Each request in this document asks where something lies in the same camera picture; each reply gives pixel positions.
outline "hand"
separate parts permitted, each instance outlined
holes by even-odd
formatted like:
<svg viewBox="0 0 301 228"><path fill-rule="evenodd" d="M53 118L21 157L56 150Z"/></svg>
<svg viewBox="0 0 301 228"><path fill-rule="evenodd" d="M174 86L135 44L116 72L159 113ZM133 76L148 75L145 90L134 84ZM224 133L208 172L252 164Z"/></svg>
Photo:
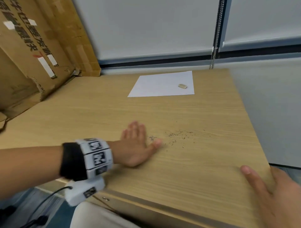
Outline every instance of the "hand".
<svg viewBox="0 0 301 228"><path fill-rule="evenodd" d="M115 164L134 167L148 160L161 147L162 141L156 139L147 146L145 126L134 121L122 132L120 141L107 143Z"/></svg>
<svg viewBox="0 0 301 228"><path fill-rule="evenodd" d="M271 167L276 182L273 193L269 192L260 176L250 167L240 168L254 189L263 222L268 228L300 228L301 187L284 171Z"/></svg>

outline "white sheet of paper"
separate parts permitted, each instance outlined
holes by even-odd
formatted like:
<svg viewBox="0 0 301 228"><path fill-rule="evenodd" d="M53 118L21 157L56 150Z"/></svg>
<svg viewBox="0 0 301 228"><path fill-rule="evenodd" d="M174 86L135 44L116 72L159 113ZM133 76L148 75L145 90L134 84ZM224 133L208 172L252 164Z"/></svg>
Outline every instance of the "white sheet of paper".
<svg viewBox="0 0 301 228"><path fill-rule="evenodd" d="M192 71L140 76L128 97L157 97L194 94Z"/></svg>

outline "wood grain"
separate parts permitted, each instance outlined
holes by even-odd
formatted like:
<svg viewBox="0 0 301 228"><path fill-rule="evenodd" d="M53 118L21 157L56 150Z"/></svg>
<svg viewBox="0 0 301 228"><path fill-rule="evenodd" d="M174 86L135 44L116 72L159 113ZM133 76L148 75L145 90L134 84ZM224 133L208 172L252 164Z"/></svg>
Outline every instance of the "wood grain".
<svg viewBox="0 0 301 228"><path fill-rule="evenodd" d="M228 70L193 71L195 95L127 97L139 75L75 78L8 123L0 147L58 145L77 138L117 140L132 120L162 138L153 158L106 175L107 189L164 210L239 227L261 227L250 165L269 187L269 165Z"/></svg>

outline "cardboard box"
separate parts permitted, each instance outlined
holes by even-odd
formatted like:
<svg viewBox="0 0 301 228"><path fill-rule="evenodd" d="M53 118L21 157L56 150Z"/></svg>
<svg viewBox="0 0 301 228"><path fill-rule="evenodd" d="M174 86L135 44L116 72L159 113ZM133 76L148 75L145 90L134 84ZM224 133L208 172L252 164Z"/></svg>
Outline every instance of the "cardboard box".
<svg viewBox="0 0 301 228"><path fill-rule="evenodd" d="M71 0L0 0L0 129L100 67Z"/></svg>

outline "white pants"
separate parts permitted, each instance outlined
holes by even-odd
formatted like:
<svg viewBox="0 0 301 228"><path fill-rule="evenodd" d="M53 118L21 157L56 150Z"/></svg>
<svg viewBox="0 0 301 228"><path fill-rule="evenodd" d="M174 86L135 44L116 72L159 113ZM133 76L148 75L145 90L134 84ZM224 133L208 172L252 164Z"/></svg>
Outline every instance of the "white pants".
<svg viewBox="0 0 301 228"><path fill-rule="evenodd" d="M105 208L89 202L80 203L73 214L70 228L140 228Z"/></svg>

